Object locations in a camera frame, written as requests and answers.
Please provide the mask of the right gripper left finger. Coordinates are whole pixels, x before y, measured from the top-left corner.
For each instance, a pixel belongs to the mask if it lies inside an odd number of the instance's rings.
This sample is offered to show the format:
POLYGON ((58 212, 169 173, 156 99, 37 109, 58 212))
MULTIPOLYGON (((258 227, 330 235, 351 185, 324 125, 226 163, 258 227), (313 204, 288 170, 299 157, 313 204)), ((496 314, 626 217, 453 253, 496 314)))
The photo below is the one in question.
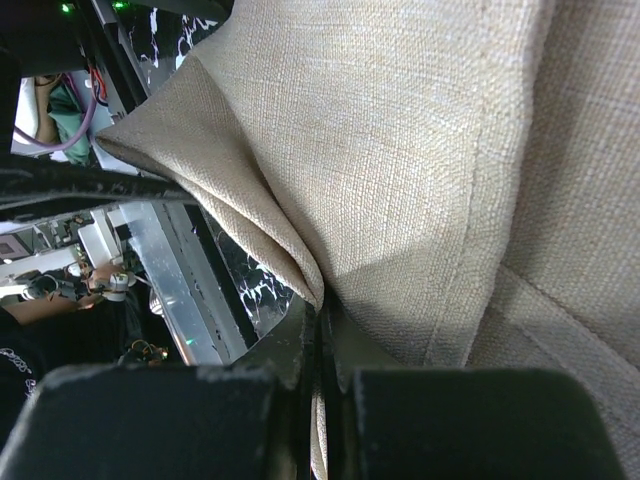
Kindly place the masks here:
POLYGON ((5 479, 308 479, 315 313, 230 366, 65 367, 26 403, 5 479))

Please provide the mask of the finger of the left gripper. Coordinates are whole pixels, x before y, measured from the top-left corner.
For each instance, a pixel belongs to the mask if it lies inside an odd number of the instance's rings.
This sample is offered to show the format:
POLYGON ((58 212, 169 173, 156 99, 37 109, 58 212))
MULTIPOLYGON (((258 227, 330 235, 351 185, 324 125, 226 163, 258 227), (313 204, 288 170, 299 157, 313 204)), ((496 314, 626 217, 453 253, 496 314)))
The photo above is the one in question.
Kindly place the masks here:
POLYGON ((17 223, 103 206, 197 200, 174 182, 41 159, 1 161, 1 220, 17 223))

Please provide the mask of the beige cloth napkin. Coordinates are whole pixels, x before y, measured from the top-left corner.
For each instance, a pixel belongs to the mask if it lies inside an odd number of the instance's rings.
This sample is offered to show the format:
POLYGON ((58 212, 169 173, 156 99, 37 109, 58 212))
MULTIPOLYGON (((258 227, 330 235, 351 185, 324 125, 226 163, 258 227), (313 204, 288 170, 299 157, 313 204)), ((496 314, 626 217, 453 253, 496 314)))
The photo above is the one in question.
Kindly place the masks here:
POLYGON ((98 137, 392 355, 539 366, 639 475, 639 5, 239 1, 98 137))

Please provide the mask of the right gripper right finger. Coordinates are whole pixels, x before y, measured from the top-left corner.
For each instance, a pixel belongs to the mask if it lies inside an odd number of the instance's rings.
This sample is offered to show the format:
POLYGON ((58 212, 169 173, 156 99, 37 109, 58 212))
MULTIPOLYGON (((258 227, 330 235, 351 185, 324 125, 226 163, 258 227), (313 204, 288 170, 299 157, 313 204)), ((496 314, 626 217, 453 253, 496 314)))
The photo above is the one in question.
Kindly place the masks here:
POLYGON ((343 308, 319 318, 332 479, 620 479, 596 406, 541 369, 404 368, 343 308))

